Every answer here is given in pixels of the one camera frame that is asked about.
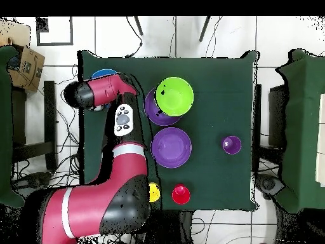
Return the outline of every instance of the white tile floor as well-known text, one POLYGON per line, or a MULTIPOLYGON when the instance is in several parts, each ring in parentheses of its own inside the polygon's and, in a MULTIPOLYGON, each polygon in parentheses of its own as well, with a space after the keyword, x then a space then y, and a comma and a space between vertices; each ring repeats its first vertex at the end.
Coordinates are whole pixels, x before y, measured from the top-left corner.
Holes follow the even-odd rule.
MULTIPOLYGON (((211 17, 203 42, 199 36, 205 20, 204 16, 177 17, 177 57, 205 57, 208 43, 213 34, 213 27, 219 16, 211 17)), ((139 39, 130 29, 125 17, 73 17, 73 46, 37 46, 36 19, 16 18, 18 22, 31 28, 30 47, 45 56, 45 63, 39 89, 42 91, 44 80, 56 83, 72 79, 76 73, 77 50, 89 50, 99 57, 123 57, 136 51, 139 39)), ((133 17, 129 17, 136 28, 133 17)), ((175 37, 171 46, 171 38, 175 28, 173 17, 139 17, 144 36, 143 46, 136 57, 175 56, 175 37)), ((49 17, 49 33, 41 33, 40 39, 45 42, 69 42, 69 18, 49 17)), ((283 84, 283 80, 274 70, 288 61, 288 52, 295 48, 304 48, 316 55, 325 50, 323 20, 317 17, 230 17, 224 16, 216 31, 216 48, 213 54, 215 39, 211 39, 207 56, 241 57, 248 50, 260 52, 258 61, 258 83, 262 84, 262 124, 261 131, 269 133, 269 89, 283 84)), ((57 109, 67 118, 74 117, 75 111, 60 99, 60 92, 69 82, 56 86, 57 109)), ((40 93, 29 93, 26 103, 27 143, 44 141, 44 107, 40 93)), ((58 151, 67 136, 67 129, 58 116, 58 151)), ((72 122, 70 131, 79 139, 77 118, 72 122)), ((261 142, 267 145, 267 137, 261 142)), ((70 140, 63 147, 59 161, 75 153, 77 148, 70 140)), ((44 157, 30 159, 31 165, 26 173, 45 171, 44 157)), ((26 162, 18 164, 19 169, 26 162)), ((59 173, 69 169, 68 164, 59 169, 59 173)), ((255 201, 259 209, 255 212, 242 211, 205 211, 195 212, 192 225, 192 236, 195 244, 259 244, 273 243, 276 230, 275 208, 272 202, 265 201, 262 194, 255 190, 255 201)))

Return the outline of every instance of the green bowl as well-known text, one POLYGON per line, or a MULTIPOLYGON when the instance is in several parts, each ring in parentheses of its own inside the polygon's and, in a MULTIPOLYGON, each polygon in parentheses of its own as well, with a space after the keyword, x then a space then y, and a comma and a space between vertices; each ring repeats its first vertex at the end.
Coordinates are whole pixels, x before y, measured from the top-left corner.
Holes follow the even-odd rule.
POLYGON ((194 101, 192 87, 177 77, 166 78, 159 83, 155 100, 158 108, 168 116, 181 116, 190 110, 194 101))

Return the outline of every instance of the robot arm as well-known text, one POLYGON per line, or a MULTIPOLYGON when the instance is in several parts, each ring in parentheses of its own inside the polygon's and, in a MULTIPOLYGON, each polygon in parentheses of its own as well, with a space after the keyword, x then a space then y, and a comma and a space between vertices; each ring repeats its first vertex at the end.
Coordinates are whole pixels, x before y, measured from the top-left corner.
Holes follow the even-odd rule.
POLYGON ((23 210, 29 227, 37 229, 33 229, 34 234, 26 229, 24 236, 36 244, 76 244, 76 238, 81 236, 137 230, 149 217, 150 204, 145 146, 134 86, 125 75, 113 74, 71 83, 65 89, 65 98, 72 107, 83 108, 116 100, 116 143, 111 175, 99 185, 32 193, 23 210), (33 211, 37 217, 35 224, 29 216, 33 211))

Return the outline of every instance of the white stripe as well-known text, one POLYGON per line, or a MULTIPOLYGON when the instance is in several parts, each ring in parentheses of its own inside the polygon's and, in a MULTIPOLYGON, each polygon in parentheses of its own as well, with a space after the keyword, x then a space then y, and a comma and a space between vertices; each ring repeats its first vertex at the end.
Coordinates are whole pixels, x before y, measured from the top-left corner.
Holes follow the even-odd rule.
POLYGON ((145 152, 143 150, 143 147, 136 145, 136 144, 121 145, 113 150, 114 158, 116 156, 119 156, 119 155, 125 154, 125 153, 137 153, 137 154, 140 154, 143 157, 145 157, 145 152))
POLYGON ((69 215, 68 215, 68 204, 69 204, 69 197, 72 192, 73 188, 67 188, 62 201, 62 222, 63 222, 63 228, 65 231, 65 234, 69 238, 75 238, 75 236, 72 234, 72 231, 70 229, 69 224, 69 215))

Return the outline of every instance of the purple cup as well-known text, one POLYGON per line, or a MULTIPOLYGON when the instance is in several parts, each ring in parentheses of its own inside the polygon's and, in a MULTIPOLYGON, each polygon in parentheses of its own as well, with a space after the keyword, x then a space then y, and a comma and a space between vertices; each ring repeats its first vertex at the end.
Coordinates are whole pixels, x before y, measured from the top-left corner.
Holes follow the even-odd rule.
POLYGON ((149 117, 151 122, 155 123, 156 125, 160 125, 160 126, 173 125, 181 118, 181 116, 173 117, 173 116, 168 116, 165 113, 161 112, 161 110, 158 108, 155 102, 155 98, 154 98, 155 90, 156 89, 154 88, 151 91, 149 91, 145 98, 144 109, 146 115, 149 117))
POLYGON ((236 154, 241 150, 241 140, 231 135, 222 140, 223 150, 228 154, 236 154))
POLYGON ((152 143, 151 153, 165 168, 178 168, 189 158, 192 145, 189 136, 181 129, 167 127, 159 131, 152 143))

